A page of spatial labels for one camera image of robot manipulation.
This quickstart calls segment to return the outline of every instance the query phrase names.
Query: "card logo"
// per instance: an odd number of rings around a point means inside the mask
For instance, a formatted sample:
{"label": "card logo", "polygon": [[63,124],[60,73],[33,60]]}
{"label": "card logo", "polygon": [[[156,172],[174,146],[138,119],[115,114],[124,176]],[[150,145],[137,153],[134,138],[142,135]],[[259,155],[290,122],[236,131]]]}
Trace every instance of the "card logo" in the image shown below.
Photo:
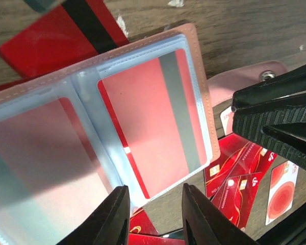
{"label": "card logo", "polygon": [[252,180],[253,187],[256,186],[257,183],[258,183],[258,180],[257,180],[256,177],[254,177],[253,180]]}
{"label": "card logo", "polygon": [[140,226],[135,226],[129,232],[139,234],[141,232],[141,230],[142,230],[142,228]]}
{"label": "card logo", "polygon": [[270,153],[270,157],[269,157],[269,162],[272,161],[273,159],[274,159],[274,153],[271,152],[271,153]]}
{"label": "card logo", "polygon": [[294,164],[293,166],[294,166],[294,168],[292,170],[292,173],[294,174],[298,171],[298,166],[296,164]]}

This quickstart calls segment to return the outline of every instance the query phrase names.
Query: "metal snap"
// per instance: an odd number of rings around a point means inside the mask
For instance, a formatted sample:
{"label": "metal snap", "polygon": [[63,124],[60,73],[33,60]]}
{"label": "metal snap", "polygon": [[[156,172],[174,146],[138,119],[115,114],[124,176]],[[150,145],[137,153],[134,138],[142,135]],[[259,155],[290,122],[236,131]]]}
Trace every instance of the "metal snap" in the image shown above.
{"label": "metal snap", "polygon": [[274,74],[274,72],[268,70],[268,71],[265,71],[261,74],[260,81],[265,82],[265,81],[268,81],[272,78],[275,78],[275,74]]}

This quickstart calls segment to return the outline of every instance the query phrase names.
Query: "pink leather cover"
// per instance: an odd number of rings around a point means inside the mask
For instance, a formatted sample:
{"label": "pink leather cover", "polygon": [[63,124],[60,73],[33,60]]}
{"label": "pink leather cover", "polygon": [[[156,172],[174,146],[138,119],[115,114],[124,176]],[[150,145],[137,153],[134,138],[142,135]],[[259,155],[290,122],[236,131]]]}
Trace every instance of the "pink leather cover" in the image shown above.
{"label": "pink leather cover", "polygon": [[231,99],[235,91],[259,83],[265,71],[272,71],[279,76],[286,73],[287,69],[279,61],[267,61],[229,70],[208,79],[212,107]]}

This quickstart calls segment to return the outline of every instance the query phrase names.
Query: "wooden surface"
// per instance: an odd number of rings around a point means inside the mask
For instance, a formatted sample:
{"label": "wooden surface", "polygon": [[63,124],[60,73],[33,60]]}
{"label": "wooden surface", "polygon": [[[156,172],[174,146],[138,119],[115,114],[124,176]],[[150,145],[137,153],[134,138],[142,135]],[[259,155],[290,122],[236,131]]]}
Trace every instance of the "wooden surface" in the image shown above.
{"label": "wooden surface", "polygon": [[[169,0],[106,0],[115,18],[121,15],[131,41],[157,28],[180,20],[196,24],[208,77],[266,60],[281,60],[289,69],[306,63],[306,1],[217,1],[185,0],[184,6],[168,6]],[[0,0],[0,44],[34,22],[40,15],[22,0]],[[0,84],[18,75],[0,59]],[[221,127],[216,120],[216,127]],[[272,166],[282,162],[277,159]],[[281,219],[265,226],[270,171],[260,184],[246,232],[256,239]],[[203,174],[188,181],[204,191]],[[179,186],[145,206],[161,233],[179,228]],[[299,170],[293,208],[306,202],[306,172]]]}

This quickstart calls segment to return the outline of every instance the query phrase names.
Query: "red card with magnetic stripe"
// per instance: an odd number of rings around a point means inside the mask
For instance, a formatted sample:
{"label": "red card with magnetic stripe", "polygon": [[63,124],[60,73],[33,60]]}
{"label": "red card with magnetic stripe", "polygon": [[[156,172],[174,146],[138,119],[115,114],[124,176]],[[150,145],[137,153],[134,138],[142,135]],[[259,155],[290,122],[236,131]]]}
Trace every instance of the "red card with magnetic stripe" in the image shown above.
{"label": "red card with magnetic stripe", "polygon": [[67,0],[0,46],[0,56],[25,78],[128,43],[102,0]]}
{"label": "red card with magnetic stripe", "polygon": [[146,198],[206,163],[183,49],[102,79],[98,88]]}

